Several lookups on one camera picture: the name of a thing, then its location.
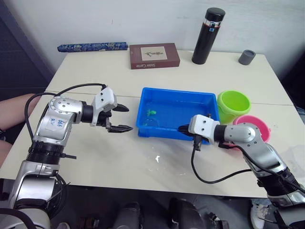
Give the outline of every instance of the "blue plastic tray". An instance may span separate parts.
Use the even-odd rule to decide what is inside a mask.
[[[137,127],[140,137],[165,137],[191,141],[178,132],[194,115],[219,120],[216,96],[212,93],[186,92],[145,87],[139,105]]]

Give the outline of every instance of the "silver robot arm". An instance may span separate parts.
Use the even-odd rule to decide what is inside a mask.
[[[257,177],[258,186],[265,188],[269,199],[279,208],[279,212],[285,215],[285,212],[293,208],[294,213],[298,212],[299,216],[293,214],[294,221],[297,218],[300,221],[304,220],[304,187],[296,181],[277,151],[262,140],[257,126],[251,123],[220,125],[218,121],[209,117],[195,115],[190,124],[181,126],[179,131],[194,136],[194,139],[199,136],[199,140],[194,143],[196,150],[200,150],[202,139],[208,140],[211,144],[219,142],[219,147],[223,148],[231,148],[224,145],[224,142],[236,145],[243,152],[246,163]],[[291,220],[283,220],[282,223],[289,225]]]
[[[58,175],[59,161],[64,157],[76,159],[75,156],[63,153],[72,124],[90,123],[91,126],[103,126],[111,133],[132,130],[126,125],[111,125],[111,110],[129,111],[117,103],[116,96],[109,87],[95,95],[91,105],[65,96],[52,98],[45,115],[39,121],[28,156],[17,174],[9,197],[10,208],[24,212],[36,227],[49,229],[49,217],[58,213],[58,201],[66,186]],[[20,219],[7,216],[0,223],[0,228],[26,227]]]

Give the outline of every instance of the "green bucket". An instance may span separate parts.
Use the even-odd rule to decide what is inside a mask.
[[[232,122],[236,117],[247,114],[251,103],[247,96],[238,91],[224,91],[218,95],[217,105],[220,122]]]

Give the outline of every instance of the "black thermos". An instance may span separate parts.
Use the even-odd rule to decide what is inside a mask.
[[[201,27],[192,57],[194,63],[204,64],[206,62],[224,15],[225,11],[220,8],[208,8],[206,11],[205,22]]]

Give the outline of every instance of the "brown box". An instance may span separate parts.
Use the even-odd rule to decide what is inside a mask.
[[[180,58],[174,43],[129,46],[132,69],[178,67]]]

